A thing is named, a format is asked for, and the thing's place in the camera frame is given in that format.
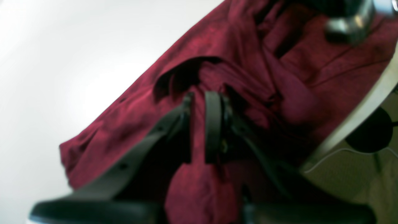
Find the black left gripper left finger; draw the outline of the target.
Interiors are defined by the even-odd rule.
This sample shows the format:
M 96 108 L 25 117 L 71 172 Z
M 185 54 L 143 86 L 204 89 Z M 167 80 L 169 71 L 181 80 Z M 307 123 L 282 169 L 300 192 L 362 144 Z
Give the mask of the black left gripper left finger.
M 70 195 L 37 203 L 33 224 L 167 224 L 164 203 L 182 163 L 191 161 L 194 94 L 163 116 L 106 172 Z

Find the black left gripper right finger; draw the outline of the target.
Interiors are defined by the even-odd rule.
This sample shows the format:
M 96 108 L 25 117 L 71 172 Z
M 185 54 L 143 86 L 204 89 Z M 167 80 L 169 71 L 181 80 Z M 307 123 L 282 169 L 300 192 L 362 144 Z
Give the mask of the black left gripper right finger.
M 205 93 L 205 162 L 225 169 L 241 224 L 375 224 L 367 205 L 317 188 L 234 112 L 230 99 Z

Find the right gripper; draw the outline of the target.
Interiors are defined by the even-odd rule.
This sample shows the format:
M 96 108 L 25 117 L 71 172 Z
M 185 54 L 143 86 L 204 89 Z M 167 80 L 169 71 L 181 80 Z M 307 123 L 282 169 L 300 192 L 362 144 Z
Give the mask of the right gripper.
M 396 0 L 300 0 L 329 19 L 324 27 L 328 42 L 358 44 L 364 41 L 377 14 L 397 17 Z

